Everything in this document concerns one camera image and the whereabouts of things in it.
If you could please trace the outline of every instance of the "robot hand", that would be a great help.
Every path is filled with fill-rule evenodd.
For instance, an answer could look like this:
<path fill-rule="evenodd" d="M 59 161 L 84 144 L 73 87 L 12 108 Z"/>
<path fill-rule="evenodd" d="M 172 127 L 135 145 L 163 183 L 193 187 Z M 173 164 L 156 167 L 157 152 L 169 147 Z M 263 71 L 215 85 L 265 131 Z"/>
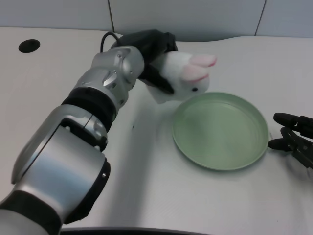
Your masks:
<path fill-rule="evenodd" d="M 306 168 L 313 169 L 313 146 L 312 142 L 300 135 L 313 139 L 313 119 L 305 116 L 276 113 L 274 120 L 283 125 L 280 132 L 282 139 L 271 140 L 268 146 L 275 150 L 292 152 L 292 155 Z"/>
<path fill-rule="evenodd" d="M 88 215 L 105 186 L 107 132 L 136 80 L 173 92 L 150 62 L 177 50 L 174 36 L 146 31 L 123 36 L 95 55 L 91 69 L 54 109 L 18 156 L 12 192 L 0 204 L 4 234 L 57 235 Z"/>

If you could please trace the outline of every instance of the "wall seam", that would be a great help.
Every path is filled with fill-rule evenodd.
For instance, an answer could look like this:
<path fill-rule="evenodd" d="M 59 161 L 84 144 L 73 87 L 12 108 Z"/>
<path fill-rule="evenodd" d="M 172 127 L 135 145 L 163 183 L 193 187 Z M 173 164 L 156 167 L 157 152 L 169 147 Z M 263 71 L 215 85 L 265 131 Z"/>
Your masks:
<path fill-rule="evenodd" d="M 259 19 L 259 22 L 258 22 L 258 26 L 256 27 L 256 30 L 255 30 L 254 36 L 256 36 L 256 34 L 257 34 L 257 32 L 258 32 L 258 29 L 259 29 L 259 26 L 260 26 L 260 22 L 261 22 L 261 19 L 262 19 L 262 16 L 263 16 L 263 12 L 264 12 L 266 3 L 267 3 L 267 0 L 264 1 L 264 6 L 263 6 L 263 9 L 262 9 L 262 12 L 261 12 L 261 15 L 260 15 L 260 19 Z"/>

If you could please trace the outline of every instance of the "black cable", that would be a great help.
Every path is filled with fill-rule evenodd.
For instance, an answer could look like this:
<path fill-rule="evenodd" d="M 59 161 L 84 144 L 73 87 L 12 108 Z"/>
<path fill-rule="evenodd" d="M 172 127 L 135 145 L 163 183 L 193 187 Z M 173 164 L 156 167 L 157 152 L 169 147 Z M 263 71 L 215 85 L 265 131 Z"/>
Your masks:
<path fill-rule="evenodd" d="M 114 33 L 107 32 L 107 33 L 102 37 L 101 45 L 100 45 L 100 53 L 103 52 L 104 40 L 105 40 L 106 37 L 108 37 L 109 35 L 112 35 L 112 36 L 116 39 L 117 45 L 118 45 L 118 46 L 121 46 L 121 42 L 120 42 L 119 38 L 118 38 Z"/>

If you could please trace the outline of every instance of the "plate rim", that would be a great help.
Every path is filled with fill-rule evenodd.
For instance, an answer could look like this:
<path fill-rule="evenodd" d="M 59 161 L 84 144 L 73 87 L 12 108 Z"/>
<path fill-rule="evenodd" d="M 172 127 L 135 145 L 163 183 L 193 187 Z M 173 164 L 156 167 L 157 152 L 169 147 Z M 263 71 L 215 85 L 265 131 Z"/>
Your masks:
<path fill-rule="evenodd" d="M 179 112 L 179 108 L 180 108 L 183 104 L 185 104 L 185 103 L 187 103 L 187 102 L 190 102 L 191 100 L 193 100 L 193 99 L 195 99 L 195 98 L 198 98 L 198 97 L 200 97 L 200 96 L 202 96 L 202 95 L 208 95 L 208 94 L 226 94 L 226 95 L 230 95 L 230 96 L 235 96 L 235 97 L 237 97 L 237 98 L 243 100 L 244 102 L 250 104 L 252 107 L 254 107 L 254 108 L 257 110 L 257 112 L 260 114 L 261 118 L 262 118 L 262 119 L 264 120 L 264 122 L 265 122 L 265 125 L 266 125 L 266 132 L 267 132 L 267 141 L 266 141 L 266 142 L 269 141 L 270 136 L 269 136 L 268 123 L 266 122 L 266 119 L 264 118 L 263 114 L 260 112 L 260 110 L 259 110 L 255 105 L 253 105 L 251 102 L 247 101 L 246 99 L 244 99 L 244 98 L 242 98 L 242 97 L 240 97 L 240 96 L 238 96 L 238 95 L 231 94 L 231 93 L 226 93 L 226 92 L 207 92 L 207 93 L 203 93 L 203 94 L 197 95 L 197 96 L 195 96 L 195 97 L 192 97 L 191 99 L 188 99 L 188 100 L 182 102 L 182 103 L 176 108 L 176 110 L 175 110 L 175 112 L 174 112 L 173 123 L 172 123 L 172 136 L 173 136 L 174 142 L 175 142 L 176 146 L 178 147 L 178 149 L 179 149 L 189 160 L 193 161 L 194 163 L 196 163 L 196 164 L 198 164 L 198 165 L 200 165 L 200 166 L 202 166 L 202 167 L 205 167 L 205 168 L 211 169 L 211 170 L 218 170 L 218 171 L 232 171 L 232 170 L 238 170 L 238 169 L 245 168 L 245 167 L 247 167 L 247 166 L 249 166 L 249 165 L 255 163 L 256 161 L 258 161 L 258 160 L 264 155 L 265 151 L 267 150 L 267 146 L 268 146 L 267 144 L 266 144 L 266 146 L 264 146 L 264 149 L 261 151 L 261 153 L 259 154 L 259 156 L 257 156 L 257 158 L 255 158 L 253 161 L 251 161 L 251 162 L 249 162 L 249 163 L 247 163 L 247 164 L 245 164 L 245 165 L 239 166 L 239 167 L 228 168 L 228 169 L 220 169 L 220 168 L 209 167 L 209 166 L 206 166 L 206 165 L 204 165 L 204 164 L 202 164 L 202 163 L 199 163 L 199 162 L 195 161 L 194 159 L 190 158 L 190 157 L 182 150 L 182 148 L 180 148 L 180 146 L 179 146 L 179 144 L 178 144 L 178 141 L 177 141 L 177 139 L 176 139 L 176 137 L 175 137 L 175 132 L 174 132 L 174 126 L 175 126 L 174 123 L 175 123 L 175 120 L 177 119 L 177 115 L 178 115 L 178 112 Z"/>

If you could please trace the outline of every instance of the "green plate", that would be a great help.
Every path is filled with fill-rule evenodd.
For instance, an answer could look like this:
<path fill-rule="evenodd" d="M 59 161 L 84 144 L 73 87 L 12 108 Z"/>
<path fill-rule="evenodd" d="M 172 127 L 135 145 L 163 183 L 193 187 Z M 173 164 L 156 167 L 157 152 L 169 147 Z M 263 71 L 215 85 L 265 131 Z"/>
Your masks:
<path fill-rule="evenodd" d="M 252 164 L 268 145 L 268 126 L 251 103 L 232 94 L 206 93 L 176 110 L 173 137 L 192 161 L 214 170 Z"/>

